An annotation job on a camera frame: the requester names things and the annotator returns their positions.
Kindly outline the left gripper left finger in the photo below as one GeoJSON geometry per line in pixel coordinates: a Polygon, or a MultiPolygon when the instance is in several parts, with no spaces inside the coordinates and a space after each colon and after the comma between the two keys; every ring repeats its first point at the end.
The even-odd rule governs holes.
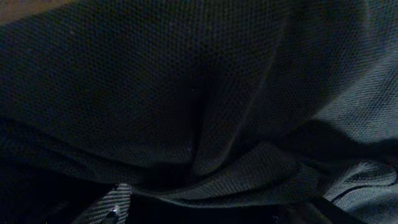
{"type": "Polygon", "coordinates": [[[131,186],[118,184],[90,205],[72,224],[125,224],[131,204],[131,186]]]}

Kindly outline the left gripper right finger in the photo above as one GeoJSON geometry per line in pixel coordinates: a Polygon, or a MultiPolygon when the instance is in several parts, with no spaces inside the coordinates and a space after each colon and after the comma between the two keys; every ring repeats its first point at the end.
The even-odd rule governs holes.
{"type": "Polygon", "coordinates": [[[323,197],[279,205],[277,224],[365,224],[323,197]]]}

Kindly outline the black t-shirt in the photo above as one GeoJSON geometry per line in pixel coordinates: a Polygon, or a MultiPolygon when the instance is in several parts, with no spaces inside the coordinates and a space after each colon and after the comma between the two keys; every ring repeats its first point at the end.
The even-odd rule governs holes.
{"type": "Polygon", "coordinates": [[[396,1],[2,1],[1,222],[397,222],[396,1]]]}

